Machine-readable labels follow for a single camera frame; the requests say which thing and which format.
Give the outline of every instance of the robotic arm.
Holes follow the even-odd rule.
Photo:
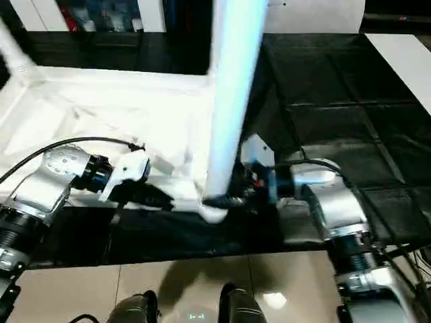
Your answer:
[[[242,188],[204,203],[230,209],[276,204],[280,197],[306,201],[335,269],[343,300],[338,308],[340,322],[421,322],[416,294],[383,261],[364,208],[338,165],[321,159],[296,161],[288,163],[286,176],[256,135],[242,145],[241,163],[244,176],[236,184]]]
[[[73,145],[43,155],[42,164],[24,178],[0,209],[0,322],[9,317],[20,293],[16,280],[43,241],[72,188],[100,192],[100,200],[145,204],[139,194],[150,171],[143,149],[124,154],[115,167],[104,156]]]
[[[341,323],[419,322],[415,295],[372,245],[359,200],[333,170],[298,164],[290,169],[294,196],[308,202],[335,269]]]

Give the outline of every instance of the silver robot arm segment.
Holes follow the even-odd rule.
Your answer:
[[[295,196],[308,202],[333,263],[341,323],[419,322],[415,295],[376,255],[364,210],[343,178],[314,164],[294,165],[291,173]]]
[[[74,145],[44,153],[40,167],[22,180],[0,208],[0,323],[9,317],[20,293],[16,280],[71,189],[101,193],[102,201],[112,197],[126,203],[125,196],[133,196],[129,191],[136,188],[133,183],[144,183],[149,171],[150,160],[143,149],[122,155],[116,167],[106,157]]]

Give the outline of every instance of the cable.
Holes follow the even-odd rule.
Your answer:
[[[82,321],[82,320],[90,320],[93,323],[99,323],[99,321],[97,320],[97,318],[95,318],[93,315],[89,315],[89,314],[82,314],[80,316],[77,316],[76,318],[74,318],[69,323],[77,323],[77,322]]]
[[[406,284],[411,289],[411,286],[413,286],[413,293],[417,295],[418,299],[422,303],[422,307],[424,308],[427,317],[431,319],[431,307],[428,301],[428,294],[426,292],[426,284],[423,280],[422,274],[420,273],[419,269],[415,266],[413,263],[413,260],[410,258],[409,254],[404,250],[403,246],[399,242],[396,233],[393,231],[392,227],[386,222],[386,219],[381,215],[380,211],[377,209],[376,205],[371,201],[370,197],[365,194],[363,191],[359,190],[356,185],[353,184],[353,182],[341,171],[340,168],[337,166],[334,166],[333,164],[330,164],[328,162],[325,162],[323,160],[315,160],[315,159],[300,159],[300,160],[292,160],[292,161],[286,161],[284,163],[280,163],[277,165],[274,165],[271,167],[271,169],[277,169],[284,166],[293,166],[293,165],[300,165],[300,164],[314,164],[314,165],[320,165],[324,166],[326,168],[329,168],[333,172],[337,173],[338,175],[343,178],[343,181],[347,186],[349,186],[354,192],[357,192],[359,196],[366,202],[366,204],[372,209],[374,214],[376,215],[377,219],[382,223],[383,227],[385,227],[390,239],[392,240],[392,243],[396,245],[404,259],[407,261],[408,265],[412,269],[416,279],[419,282],[419,288],[420,293],[418,293],[417,289],[414,288],[413,283],[405,276],[405,274],[402,272],[402,270],[395,264],[393,259],[389,256],[387,256],[387,261],[390,263],[390,265],[394,268],[394,270],[400,275],[400,277],[406,282]],[[372,221],[368,218],[368,221],[370,222],[370,226],[373,226]],[[383,248],[380,249],[380,252],[383,256],[387,255],[386,251],[383,250]]]
[[[5,180],[7,180],[13,173],[15,173],[17,170],[19,170],[22,166],[24,166],[26,163],[28,163],[30,160],[38,157],[40,154],[44,153],[45,151],[48,151],[50,149],[66,145],[68,143],[77,143],[80,141],[106,141],[109,143],[119,143],[121,145],[126,145],[131,151],[135,151],[138,149],[144,149],[143,147],[140,147],[138,145],[135,145],[134,143],[129,143],[124,140],[120,139],[114,139],[114,138],[107,138],[107,137],[76,137],[76,138],[70,138],[65,140],[57,141],[56,143],[51,143],[50,145],[47,145],[38,151],[35,151],[34,153],[30,154],[29,156],[25,157],[23,160],[21,160],[19,163],[14,165],[10,170],[8,170],[2,177],[0,177],[0,184],[3,183]]]

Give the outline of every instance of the beige floor tile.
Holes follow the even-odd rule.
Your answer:
[[[115,304],[120,266],[26,271],[8,323],[67,323],[80,314],[105,322]]]
[[[121,268],[118,301],[148,289],[158,295],[161,323],[216,323],[218,301],[226,283],[251,290],[246,256],[192,259]]]
[[[326,252],[250,256],[255,298],[269,323],[336,322],[339,296]]]

